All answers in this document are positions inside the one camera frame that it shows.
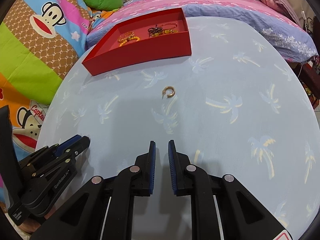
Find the floor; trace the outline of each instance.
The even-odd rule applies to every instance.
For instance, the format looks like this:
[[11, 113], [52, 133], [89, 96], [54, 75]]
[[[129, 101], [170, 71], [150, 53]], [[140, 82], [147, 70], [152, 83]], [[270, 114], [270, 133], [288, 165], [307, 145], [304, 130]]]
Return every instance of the floor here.
[[315, 109], [315, 113], [316, 113], [316, 117], [317, 117], [318, 124], [319, 124], [319, 127], [320, 127], [320, 106], [318, 106], [318, 107]]

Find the round table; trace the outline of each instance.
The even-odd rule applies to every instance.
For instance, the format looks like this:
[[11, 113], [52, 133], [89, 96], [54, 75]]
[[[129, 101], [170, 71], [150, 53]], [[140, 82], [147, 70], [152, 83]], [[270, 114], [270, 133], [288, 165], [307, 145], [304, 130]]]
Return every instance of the round table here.
[[[176, 197], [171, 188], [168, 142], [174, 139], [177, 151], [208, 174], [233, 174], [299, 239], [320, 203], [320, 131], [303, 87], [246, 23], [218, 17], [187, 22], [191, 57], [92, 77], [81, 63], [87, 51], [70, 70], [37, 149], [75, 134], [89, 136], [91, 144], [57, 205], [92, 176], [108, 178], [133, 165], [154, 140], [154, 191], [135, 198], [132, 239], [191, 239], [190, 197]], [[162, 99], [166, 86], [176, 94]]]

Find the silver rivet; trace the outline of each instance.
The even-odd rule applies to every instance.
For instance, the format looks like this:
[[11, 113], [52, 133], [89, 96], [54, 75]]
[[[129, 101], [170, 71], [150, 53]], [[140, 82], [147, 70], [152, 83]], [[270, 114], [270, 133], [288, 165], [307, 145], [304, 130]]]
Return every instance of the silver rivet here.
[[233, 182], [234, 181], [234, 177], [230, 174], [227, 174], [226, 176], [224, 176], [224, 179], [227, 181], [227, 182]]
[[187, 166], [187, 171], [195, 171], [196, 169], [197, 169], [197, 167], [194, 166], [194, 165], [188, 165]]
[[99, 177], [99, 176], [95, 176], [95, 177], [93, 177], [92, 179], [91, 179], [91, 182], [93, 183], [93, 184], [99, 184], [100, 182], [101, 182], [101, 177]]
[[140, 171], [140, 168], [138, 166], [132, 166], [132, 167], [130, 167], [130, 171], [131, 172], [138, 172], [138, 171]]

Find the red open box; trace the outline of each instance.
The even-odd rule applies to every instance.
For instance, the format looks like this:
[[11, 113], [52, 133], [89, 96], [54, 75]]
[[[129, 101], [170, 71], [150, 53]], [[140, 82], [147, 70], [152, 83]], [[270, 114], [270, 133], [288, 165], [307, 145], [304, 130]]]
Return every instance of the red open box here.
[[[176, 23], [177, 33], [150, 38], [148, 29], [165, 23]], [[118, 37], [134, 31], [140, 41], [129, 41], [119, 47]], [[190, 36], [181, 8], [145, 14], [115, 25], [90, 51], [82, 64], [92, 76], [117, 68], [171, 57], [191, 55]]]

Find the pink and blue bed sheet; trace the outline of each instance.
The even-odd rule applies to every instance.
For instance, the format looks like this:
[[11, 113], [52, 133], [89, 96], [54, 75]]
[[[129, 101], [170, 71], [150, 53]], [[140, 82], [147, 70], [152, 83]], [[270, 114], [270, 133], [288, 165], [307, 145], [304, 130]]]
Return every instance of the pink and blue bed sheet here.
[[288, 62], [304, 63], [318, 55], [313, 40], [303, 29], [259, 0], [132, 0], [88, 34], [87, 47], [98, 43], [119, 22], [177, 7], [186, 17], [224, 17], [246, 22]]

